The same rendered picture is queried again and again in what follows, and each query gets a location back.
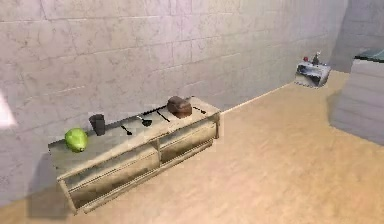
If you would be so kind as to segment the brown bread loaf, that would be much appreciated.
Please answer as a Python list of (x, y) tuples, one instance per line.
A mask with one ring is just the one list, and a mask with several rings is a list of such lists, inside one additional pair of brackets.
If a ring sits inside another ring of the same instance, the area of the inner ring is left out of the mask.
[(179, 119), (192, 114), (191, 104), (178, 96), (172, 96), (167, 102), (167, 110)]

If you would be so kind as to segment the black ladle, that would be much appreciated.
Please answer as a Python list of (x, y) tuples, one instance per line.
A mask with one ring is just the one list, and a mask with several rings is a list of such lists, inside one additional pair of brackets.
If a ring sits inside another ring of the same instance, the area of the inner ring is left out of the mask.
[(138, 115), (136, 117), (141, 120), (143, 126), (145, 126), (145, 127), (151, 126), (152, 120), (144, 119), (144, 118), (142, 118), (141, 116), (138, 116)]

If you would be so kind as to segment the dark grey cup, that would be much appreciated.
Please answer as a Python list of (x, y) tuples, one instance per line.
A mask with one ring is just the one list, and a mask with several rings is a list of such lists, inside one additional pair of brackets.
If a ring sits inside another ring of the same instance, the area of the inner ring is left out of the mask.
[(89, 122), (97, 136), (102, 136), (105, 134), (106, 125), (103, 114), (94, 114), (90, 116)]

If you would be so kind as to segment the grey counter with green top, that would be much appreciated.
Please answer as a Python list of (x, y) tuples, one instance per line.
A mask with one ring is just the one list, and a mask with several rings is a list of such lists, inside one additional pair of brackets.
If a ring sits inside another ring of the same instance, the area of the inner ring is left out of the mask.
[(329, 121), (337, 129), (384, 146), (384, 48), (353, 58)]

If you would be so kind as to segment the green apple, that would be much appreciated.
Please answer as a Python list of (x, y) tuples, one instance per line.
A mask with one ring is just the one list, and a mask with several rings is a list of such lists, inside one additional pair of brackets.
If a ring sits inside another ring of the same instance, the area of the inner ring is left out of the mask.
[(72, 128), (65, 133), (65, 143), (73, 152), (82, 152), (88, 145), (88, 135), (81, 128)]

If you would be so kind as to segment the low beige wooden sideboard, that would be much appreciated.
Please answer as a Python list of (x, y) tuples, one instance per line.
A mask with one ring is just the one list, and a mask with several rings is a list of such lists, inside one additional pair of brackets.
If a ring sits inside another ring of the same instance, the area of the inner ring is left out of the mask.
[(107, 125), (102, 136), (90, 131), (82, 152), (70, 150), (63, 139), (50, 143), (57, 182), (72, 212), (88, 213), (210, 147), (219, 138), (220, 110), (197, 97), (188, 102), (207, 113), (192, 108), (190, 116), (179, 119), (162, 106), (138, 115), (152, 120), (149, 127), (136, 115)]

